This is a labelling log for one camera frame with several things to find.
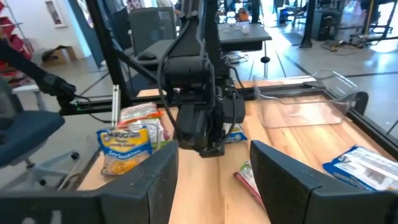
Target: clear plastic tray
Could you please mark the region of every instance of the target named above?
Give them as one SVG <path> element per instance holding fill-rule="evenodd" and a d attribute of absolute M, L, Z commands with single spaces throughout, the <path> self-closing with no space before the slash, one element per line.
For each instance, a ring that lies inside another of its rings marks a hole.
<path fill-rule="evenodd" d="M 320 70 L 310 77 L 288 78 L 287 83 L 317 81 L 322 86 L 317 92 L 280 91 L 269 93 L 262 86 L 269 86 L 274 80 L 254 76 L 254 94 L 257 114 L 265 128 L 309 126 L 341 123 L 358 92 L 357 86 L 342 75 Z M 336 99 L 329 100 L 323 90 L 333 94 Z"/>

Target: black cable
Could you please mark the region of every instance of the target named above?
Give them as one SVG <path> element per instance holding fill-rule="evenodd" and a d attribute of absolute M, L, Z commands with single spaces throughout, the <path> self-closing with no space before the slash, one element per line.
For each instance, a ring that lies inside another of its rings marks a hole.
<path fill-rule="evenodd" d="M 398 124 L 398 119 L 397 119 L 397 121 L 391 126 L 391 128 L 388 130 L 388 132 L 386 133 L 386 135 L 389 135 L 390 132 L 397 126 L 397 124 Z"/>
<path fill-rule="evenodd" d="M 84 96 L 79 96 L 79 95 L 75 95 L 75 98 L 84 99 L 84 100 L 86 100 L 86 101 L 88 102 L 88 106 L 87 106 L 87 107 L 90 107 L 90 106 L 91 106 L 91 100 L 90 100 L 89 98 L 84 97 Z M 92 114 L 88 114 L 88 115 L 91 116 L 92 118 L 94 118 L 95 120 L 100 121 L 100 122 L 102 122 L 102 123 L 104 123 L 104 124 L 111 124 L 111 123 L 112 123 L 112 121 L 103 120 L 103 119 L 97 118 L 96 116 L 94 116 L 94 115 L 92 115 Z"/>
<path fill-rule="evenodd" d="M 218 149 L 221 145 L 225 144 L 225 142 L 228 140 L 229 136 L 231 135 L 233 129 L 235 128 L 235 124 L 236 124 L 236 94 L 235 92 L 232 93 L 232 106 L 234 108 L 233 110 L 233 122 L 231 124 L 231 127 L 229 128 L 228 133 L 226 134 L 226 136 L 223 138 L 223 140 L 221 140 L 215 147 L 213 147 L 210 150 L 215 150 Z"/>
<path fill-rule="evenodd" d="M 237 69 L 236 69 L 235 67 L 232 67 L 232 66 L 228 66 L 228 68 L 234 70 L 235 75 L 236 75 L 236 79 L 238 80 L 238 83 L 239 83 L 239 85 L 240 85 L 241 88 L 242 88 L 242 89 L 240 89 L 240 90 L 243 91 L 243 92 L 246 92 L 246 90 L 244 89 L 244 86 L 243 86 L 243 84 L 242 84 L 241 78 L 239 77 L 239 74 L 238 74 Z"/>
<path fill-rule="evenodd" d="M 173 41 L 173 43 L 167 48 L 167 50 L 165 51 L 165 53 L 163 54 L 161 60 L 159 61 L 159 64 L 157 66 L 157 75 L 156 75 L 156 80 L 157 80 L 157 87 L 159 90 L 159 96 L 160 99 L 162 100 L 163 104 L 164 104 L 164 109 L 166 110 L 167 116 L 169 117 L 175 132 L 177 133 L 177 137 L 179 138 L 178 135 L 178 126 L 177 126 L 177 122 L 175 121 L 172 112 L 170 111 L 170 108 L 167 104 L 167 100 L 165 99 L 165 96 L 163 94 L 163 90 L 162 90 L 162 85 L 161 85 L 161 74 L 162 74 L 162 69 L 163 69 L 163 63 L 165 61 L 165 59 L 167 58 L 167 56 L 169 56 L 170 51 L 175 47 L 175 45 L 178 43 L 178 41 L 181 39 L 181 37 L 184 35 L 184 33 L 187 31 L 188 26 L 189 26 L 190 20 L 187 21 L 187 23 L 185 24 L 184 28 L 182 29 L 180 35 L 178 35 L 178 37 L 175 39 L 175 41 Z"/>

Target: wooden table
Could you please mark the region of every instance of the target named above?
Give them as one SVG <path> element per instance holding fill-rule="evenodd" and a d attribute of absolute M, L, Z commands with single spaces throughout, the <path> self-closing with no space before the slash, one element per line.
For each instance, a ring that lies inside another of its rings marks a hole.
<path fill-rule="evenodd" d="M 297 79 L 265 81 L 264 85 L 283 83 L 297 83 Z M 252 83 L 245 82 L 244 85 L 251 86 Z M 145 90 L 140 95 L 157 95 L 157 90 Z M 172 113 L 176 115 L 177 109 L 172 108 Z M 171 132 L 172 125 L 167 115 L 162 119 Z M 170 223 L 270 223 L 266 212 L 233 177 L 233 173 L 249 160 L 252 139 L 274 146 L 322 172 L 324 162 L 331 161 L 355 144 L 392 158 L 347 119 L 334 125 L 264 129 L 256 114 L 255 101 L 246 102 L 243 129 L 248 140 L 228 144 L 222 157 L 202 159 L 194 151 L 180 149 Z M 79 190 L 97 189 L 112 180 L 100 174 L 103 159 L 103 155 L 99 155 Z"/>

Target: yellow package label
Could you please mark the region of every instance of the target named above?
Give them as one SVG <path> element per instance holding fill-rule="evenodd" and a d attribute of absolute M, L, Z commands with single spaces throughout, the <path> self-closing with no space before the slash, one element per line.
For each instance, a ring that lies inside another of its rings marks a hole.
<path fill-rule="evenodd" d="M 152 154 L 148 129 L 101 130 L 97 132 L 105 160 L 102 174 L 122 175 Z"/>

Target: blue chair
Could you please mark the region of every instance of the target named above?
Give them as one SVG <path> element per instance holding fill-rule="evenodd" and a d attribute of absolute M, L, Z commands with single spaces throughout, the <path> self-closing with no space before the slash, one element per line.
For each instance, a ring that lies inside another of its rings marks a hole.
<path fill-rule="evenodd" d="M 77 152 L 66 152 L 41 164 L 34 164 L 29 156 L 38 151 L 65 120 L 49 111 L 24 111 L 18 97 L 0 76 L 0 168 L 26 163 L 26 171 L 2 187 L 9 190 L 22 183 L 32 189 L 36 183 L 45 185 L 45 176 L 62 179 L 69 172 L 51 169 L 64 159 L 78 159 Z"/>

